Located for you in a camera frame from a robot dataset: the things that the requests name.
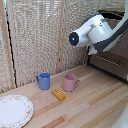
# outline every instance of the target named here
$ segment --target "wood grain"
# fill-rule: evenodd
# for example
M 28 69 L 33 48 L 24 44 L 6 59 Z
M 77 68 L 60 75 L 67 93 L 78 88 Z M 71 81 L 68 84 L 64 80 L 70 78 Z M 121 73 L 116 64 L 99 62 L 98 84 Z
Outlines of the wood grain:
M 62 89 L 67 73 L 80 79 L 73 92 Z M 54 89 L 66 98 L 59 101 L 51 94 Z M 0 97 L 12 94 L 26 96 L 33 103 L 33 116 L 24 128 L 111 128 L 128 102 L 126 83 L 86 65 L 51 76 L 48 90 L 40 90 L 35 82 Z

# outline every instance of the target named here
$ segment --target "blue cup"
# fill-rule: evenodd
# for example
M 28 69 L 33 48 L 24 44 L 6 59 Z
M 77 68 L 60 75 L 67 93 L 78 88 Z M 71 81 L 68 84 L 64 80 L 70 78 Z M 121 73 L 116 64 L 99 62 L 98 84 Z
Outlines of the blue cup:
M 36 80 L 39 84 L 40 89 L 47 90 L 50 88 L 50 74 L 43 72 L 36 76 Z

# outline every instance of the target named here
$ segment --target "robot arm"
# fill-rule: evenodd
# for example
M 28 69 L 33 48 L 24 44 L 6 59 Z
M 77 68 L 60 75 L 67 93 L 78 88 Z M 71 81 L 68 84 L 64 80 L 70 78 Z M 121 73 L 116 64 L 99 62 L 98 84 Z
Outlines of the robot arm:
M 125 0 L 124 17 L 113 30 L 101 14 L 93 15 L 70 34 L 69 41 L 76 47 L 90 46 L 89 54 L 96 54 L 111 49 L 127 30 L 128 0 Z

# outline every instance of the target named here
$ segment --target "yellow object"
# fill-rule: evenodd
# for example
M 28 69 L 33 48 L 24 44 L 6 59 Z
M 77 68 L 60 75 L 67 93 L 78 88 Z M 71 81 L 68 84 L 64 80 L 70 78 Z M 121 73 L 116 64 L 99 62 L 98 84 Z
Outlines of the yellow object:
M 66 98 L 66 96 L 58 89 L 51 91 L 51 93 L 60 101 Z

